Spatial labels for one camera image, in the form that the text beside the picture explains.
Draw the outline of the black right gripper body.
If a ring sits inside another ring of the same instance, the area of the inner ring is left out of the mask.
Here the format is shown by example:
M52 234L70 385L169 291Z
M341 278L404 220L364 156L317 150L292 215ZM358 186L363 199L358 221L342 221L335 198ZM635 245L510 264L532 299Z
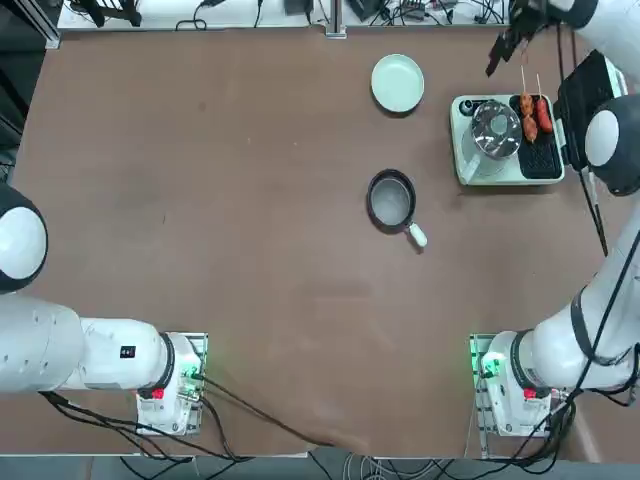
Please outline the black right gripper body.
M512 0L509 2L510 27L518 33L537 33L548 24L546 0Z

